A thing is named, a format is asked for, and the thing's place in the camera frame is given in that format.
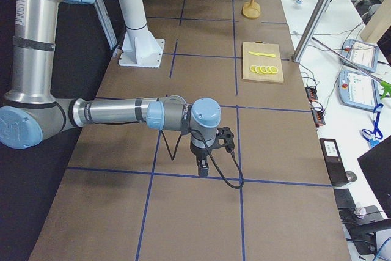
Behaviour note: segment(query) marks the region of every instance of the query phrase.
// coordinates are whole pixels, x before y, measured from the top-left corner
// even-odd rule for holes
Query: wooden board
[[[275,54],[276,57],[268,56],[255,56],[249,53],[249,51],[258,53]],[[278,68],[278,73],[271,74],[258,74],[250,71],[252,65],[264,65],[275,66]],[[283,72],[281,65],[280,48],[278,44],[265,44],[255,42],[243,42],[243,79],[249,81],[263,81],[271,83],[283,83]]]
[[[362,30],[360,35],[362,40],[369,43],[377,43],[391,26],[390,14],[391,0],[384,0],[364,30]]]

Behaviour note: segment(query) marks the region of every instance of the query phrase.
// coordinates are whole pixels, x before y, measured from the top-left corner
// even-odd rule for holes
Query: silver robot arm segment
[[[233,188],[243,186],[243,175],[233,154],[233,134],[227,127],[218,128],[221,109],[213,99],[202,98],[194,104],[187,104],[179,96],[94,101],[54,98],[51,95],[51,76],[58,5],[62,1],[91,4],[94,0],[16,1],[12,88],[4,95],[4,106],[0,107],[1,143],[14,149],[25,149],[62,131],[88,124],[145,123],[159,131],[191,134],[190,149],[196,156],[199,175],[208,175],[206,158],[210,156],[228,185]],[[137,49],[135,44],[145,40],[149,45],[153,43],[151,40],[156,43],[148,31],[142,1],[136,0],[131,5],[127,0],[120,0],[120,5],[125,12],[126,26],[131,26],[128,27],[132,31],[129,38],[134,49]],[[141,27],[138,27],[138,21],[141,21]],[[161,55],[163,48],[158,47],[158,50],[150,50],[152,59]],[[131,52],[136,52],[136,64],[150,62],[148,53]],[[221,147],[225,147],[234,159],[240,173],[240,186],[229,184],[214,162],[211,151]]]

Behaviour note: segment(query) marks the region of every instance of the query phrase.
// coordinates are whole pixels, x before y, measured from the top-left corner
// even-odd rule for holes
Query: wooden cutting board
[[[275,54],[275,57],[268,56],[255,56],[249,53],[258,52],[258,53],[268,53]],[[259,66],[275,66],[278,68],[278,73],[276,74],[258,74],[250,71],[252,65]],[[255,42],[243,42],[243,79],[249,81],[263,81],[270,83],[283,83],[283,72],[280,56],[280,48],[278,44],[265,44],[265,43],[255,43]]]

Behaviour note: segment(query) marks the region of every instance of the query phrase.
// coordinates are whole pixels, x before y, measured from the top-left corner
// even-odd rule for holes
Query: brown table surface
[[[189,138],[171,161],[145,125],[83,129],[40,238],[39,260],[350,260],[280,0],[144,0],[160,68],[110,63],[97,97],[212,97],[246,182],[198,178]],[[242,42],[280,46],[283,84],[241,79]],[[178,133],[166,132],[174,146]],[[238,173],[225,150],[214,157]]]

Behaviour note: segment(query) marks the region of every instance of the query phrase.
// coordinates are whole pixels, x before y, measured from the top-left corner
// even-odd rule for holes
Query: blue lanyard
[[[372,110],[373,131],[370,131],[366,128],[362,129],[362,131],[361,131],[361,135],[364,137],[365,140],[367,140],[371,144],[371,147],[373,147],[374,145],[377,145],[379,140],[381,140],[383,138],[383,134],[378,127],[379,119],[380,119],[380,112],[381,112],[381,109],[383,108],[383,106],[384,105],[382,103],[379,103]]]

